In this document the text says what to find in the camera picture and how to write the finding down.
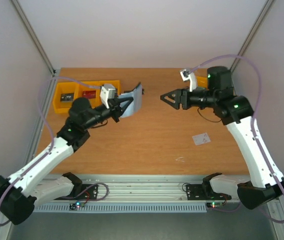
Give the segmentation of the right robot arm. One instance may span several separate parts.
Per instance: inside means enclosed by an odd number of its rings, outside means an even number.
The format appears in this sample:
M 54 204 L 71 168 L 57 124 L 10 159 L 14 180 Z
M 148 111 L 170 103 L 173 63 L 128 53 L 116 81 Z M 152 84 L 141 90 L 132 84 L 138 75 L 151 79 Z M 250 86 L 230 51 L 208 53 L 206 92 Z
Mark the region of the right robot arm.
M 218 194 L 237 198 L 249 210 L 280 197 L 284 193 L 284 175 L 266 148 L 248 99 L 235 95 L 231 71 L 225 66 L 208 68 L 206 88 L 197 85 L 190 71 L 180 73 L 184 81 L 190 81 L 190 87 L 170 91 L 160 99 L 177 110 L 213 109 L 235 139 L 250 176 L 249 180 L 240 180 L 213 173 L 203 178 L 203 194 L 209 199 Z

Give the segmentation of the white card with red pattern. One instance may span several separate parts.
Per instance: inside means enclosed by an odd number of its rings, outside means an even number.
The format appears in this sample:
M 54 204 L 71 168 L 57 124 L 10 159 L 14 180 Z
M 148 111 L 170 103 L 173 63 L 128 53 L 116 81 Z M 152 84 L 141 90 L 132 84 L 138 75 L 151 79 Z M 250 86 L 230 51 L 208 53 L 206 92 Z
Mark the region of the white card with red pattern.
M 192 137 L 192 139 L 196 146 L 211 142 L 210 137 L 207 133 L 201 133 L 201 134 L 195 135 Z

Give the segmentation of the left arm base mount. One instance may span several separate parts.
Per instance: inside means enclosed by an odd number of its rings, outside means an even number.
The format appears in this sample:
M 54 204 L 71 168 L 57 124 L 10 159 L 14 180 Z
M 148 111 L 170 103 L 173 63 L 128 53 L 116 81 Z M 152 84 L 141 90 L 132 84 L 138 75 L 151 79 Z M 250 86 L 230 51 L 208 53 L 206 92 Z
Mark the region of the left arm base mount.
M 97 199 L 97 185 L 85 184 L 79 177 L 71 172 L 67 172 L 62 176 L 68 178 L 73 184 L 73 187 L 68 195 L 56 198 L 56 200 L 84 200 L 86 198 L 91 200 Z

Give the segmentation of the card holder with clear sleeves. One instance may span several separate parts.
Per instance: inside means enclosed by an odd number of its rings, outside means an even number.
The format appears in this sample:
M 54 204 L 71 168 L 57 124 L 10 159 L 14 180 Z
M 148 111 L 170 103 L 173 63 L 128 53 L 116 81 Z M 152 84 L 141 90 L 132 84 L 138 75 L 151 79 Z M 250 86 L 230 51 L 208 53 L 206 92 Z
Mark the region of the card holder with clear sleeves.
M 139 82 L 131 91 L 127 91 L 118 96 L 119 99 L 124 98 L 133 98 L 132 101 L 124 101 L 120 103 L 120 107 L 124 108 L 125 105 L 128 104 L 127 108 L 124 110 L 121 118 L 127 118 L 135 114 L 142 106 L 142 95 L 143 95 L 143 87 Z

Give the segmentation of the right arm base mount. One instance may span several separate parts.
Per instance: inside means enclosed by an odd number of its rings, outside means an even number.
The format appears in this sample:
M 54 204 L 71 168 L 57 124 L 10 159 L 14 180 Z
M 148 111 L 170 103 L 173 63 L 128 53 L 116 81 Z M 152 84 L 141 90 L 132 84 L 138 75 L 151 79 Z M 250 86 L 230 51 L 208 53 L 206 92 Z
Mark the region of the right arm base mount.
M 232 197 L 230 195 L 224 193 L 214 192 L 211 185 L 210 180 L 213 177 L 222 175 L 220 172 L 213 173 L 203 178 L 202 183 L 184 183 L 182 185 L 182 190 L 186 193 L 187 199 L 189 201 L 216 201 L 216 200 L 231 200 Z

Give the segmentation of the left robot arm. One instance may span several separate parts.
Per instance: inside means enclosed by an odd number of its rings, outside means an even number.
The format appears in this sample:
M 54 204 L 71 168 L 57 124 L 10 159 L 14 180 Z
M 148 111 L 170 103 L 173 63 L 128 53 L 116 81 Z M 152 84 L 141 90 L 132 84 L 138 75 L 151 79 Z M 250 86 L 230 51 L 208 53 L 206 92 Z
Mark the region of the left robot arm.
M 51 143 L 23 169 L 7 178 L 0 175 L 0 214 L 8 219 L 0 222 L 0 227 L 8 222 L 18 225 L 25 221 L 39 200 L 32 192 L 40 181 L 88 140 L 90 128 L 109 118 L 118 122 L 133 100 L 133 97 L 115 97 L 96 108 L 84 97 L 74 100 L 65 125 Z

